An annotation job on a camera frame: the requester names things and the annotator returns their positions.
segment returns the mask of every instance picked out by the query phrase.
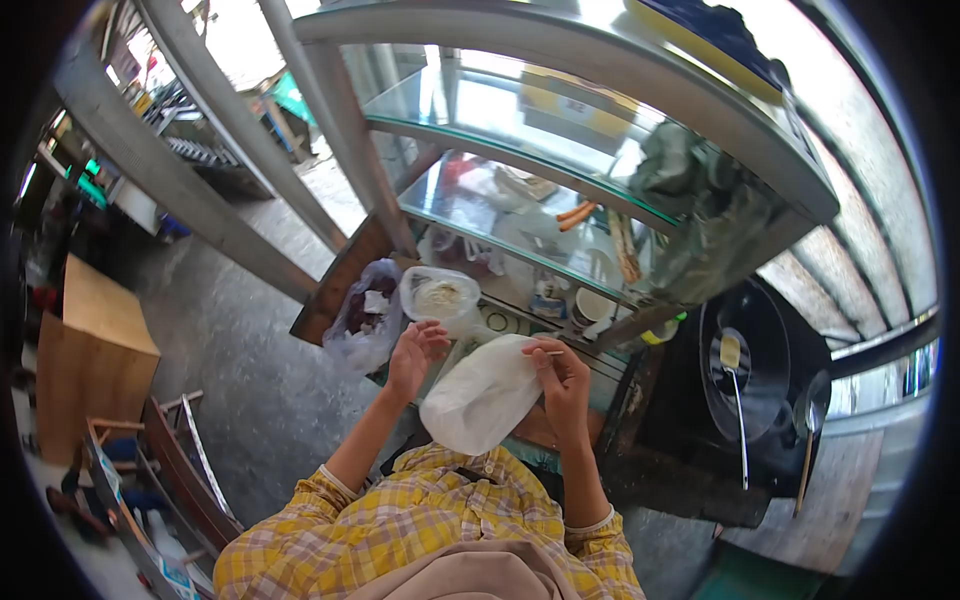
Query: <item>clear plastic bag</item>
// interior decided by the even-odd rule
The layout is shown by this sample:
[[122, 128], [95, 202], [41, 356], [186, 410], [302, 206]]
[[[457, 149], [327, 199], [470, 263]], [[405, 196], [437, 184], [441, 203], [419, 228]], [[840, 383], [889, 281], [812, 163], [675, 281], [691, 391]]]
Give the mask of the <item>clear plastic bag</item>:
[[520, 352], [532, 338], [509, 333], [457, 363], [420, 405], [434, 441], [477, 456], [494, 449], [530, 412], [543, 387], [533, 359]]
[[[360, 279], [350, 286], [336, 321], [324, 332], [324, 349], [338, 370], [363, 376], [376, 371], [390, 360], [390, 353], [403, 327], [403, 310], [399, 297], [402, 277], [403, 272], [393, 260], [381, 258], [367, 265], [360, 274]], [[384, 278], [394, 284], [394, 291], [390, 294], [390, 308], [372, 325], [372, 332], [359, 335], [351, 333], [348, 330], [351, 299], [354, 296], [362, 299], [364, 292], [371, 289], [371, 285], [382, 285]]]
[[400, 281], [400, 303], [413, 321], [438, 319], [447, 337], [457, 339], [480, 322], [480, 285], [459, 271], [410, 267]]

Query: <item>wooden box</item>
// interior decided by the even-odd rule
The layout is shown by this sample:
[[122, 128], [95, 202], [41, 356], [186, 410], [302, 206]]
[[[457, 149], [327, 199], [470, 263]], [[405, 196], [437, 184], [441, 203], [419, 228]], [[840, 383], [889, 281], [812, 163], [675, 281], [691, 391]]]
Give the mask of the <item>wooden box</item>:
[[159, 360], [136, 296], [68, 256], [63, 320], [43, 314], [36, 353], [43, 459], [69, 465], [87, 417], [140, 421]]

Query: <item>metal frame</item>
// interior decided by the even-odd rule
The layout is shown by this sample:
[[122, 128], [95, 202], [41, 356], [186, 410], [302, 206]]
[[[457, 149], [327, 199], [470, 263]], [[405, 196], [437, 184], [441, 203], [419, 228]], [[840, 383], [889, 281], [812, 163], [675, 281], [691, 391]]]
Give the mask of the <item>metal frame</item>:
[[347, 237], [233, 89], [180, 4], [167, 0], [134, 1], [156, 45], [217, 133], [232, 139], [235, 148], [231, 149], [237, 157], [267, 181], [331, 250], [338, 252], [347, 243]]
[[815, 160], [729, 85], [630, 32], [590, 25], [576, 14], [514, 2], [368, 2], [321, 9], [293, 28], [304, 43], [438, 44], [570, 73], [679, 119], [746, 165], [807, 220], [827, 223], [839, 209]]
[[940, 321], [938, 311], [927, 311], [873, 340], [835, 351], [831, 355], [830, 378], [870, 371], [926, 346], [940, 336]]
[[884, 406], [859, 415], [827, 419], [824, 421], [824, 429], [821, 434], [825, 438], [854, 436], [871, 431], [880, 431], [897, 423], [914, 419], [926, 412], [930, 403], [930, 390], [932, 389], [932, 385], [926, 387], [916, 396], [904, 398], [900, 404]]
[[230, 509], [229, 504], [227, 504], [227, 499], [224, 497], [224, 493], [220, 490], [220, 484], [217, 483], [217, 477], [213, 474], [213, 468], [210, 466], [210, 461], [206, 458], [204, 443], [200, 441], [200, 432], [197, 430], [197, 423], [193, 420], [193, 409], [190, 407], [190, 400], [187, 398], [186, 394], [180, 396], [180, 406], [182, 406], [183, 413], [186, 415], [186, 426], [187, 429], [190, 430], [190, 438], [193, 440], [193, 445], [197, 449], [197, 456], [200, 458], [200, 464], [204, 467], [206, 483], [209, 484], [210, 491], [213, 492], [213, 497], [217, 499], [217, 504], [220, 506], [220, 510], [226, 513], [230, 518], [236, 519], [236, 517], [233, 516], [233, 511]]
[[54, 87], [90, 139], [137, 187], [227, 258], [303, 303], [318, 283], [247, 225], [133, 113], [90, 42], [64, 48]]
[[390, 226], [385, 229], [394, 247], [416, 256], [413, 233], [402, 218], [396, 194], [373, 146], [339, 49], [327, 44], [304, 48], [294, 35], [293, 17], [283, 0], [259, 0], [259, 4], [303, 101], [360, 204], [369, 213], [389, 219]]

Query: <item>cup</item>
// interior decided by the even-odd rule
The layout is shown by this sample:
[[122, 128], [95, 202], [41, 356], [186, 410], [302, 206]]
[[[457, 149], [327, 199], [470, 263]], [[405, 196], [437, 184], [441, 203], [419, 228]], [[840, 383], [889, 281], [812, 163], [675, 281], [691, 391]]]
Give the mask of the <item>cup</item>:
[[570, 320], [577, 328], [586, 329], [592, 324], [609, 319], [615, 307], [616, 303], [613, 300], [594, 294], [586, 288], [580, 288], [574, 297]]

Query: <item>metal ladle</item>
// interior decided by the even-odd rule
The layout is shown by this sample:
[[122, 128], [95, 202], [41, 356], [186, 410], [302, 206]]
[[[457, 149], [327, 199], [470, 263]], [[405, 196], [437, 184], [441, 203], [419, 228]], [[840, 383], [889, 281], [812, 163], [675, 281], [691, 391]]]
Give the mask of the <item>metal ladle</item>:
[[720, 340], [720, 364], [733, 380], [733, 392], [736, 394], [736, 414], [740, 421], [740, 464], [743, 469], [743, 489], [750, 488], [747, 473], [747, 434], [743, 428], [743, 405], [740, 402], [740, 384], [736, 380], [736, 370], [740, 366], [740, 341], [731, 335]]

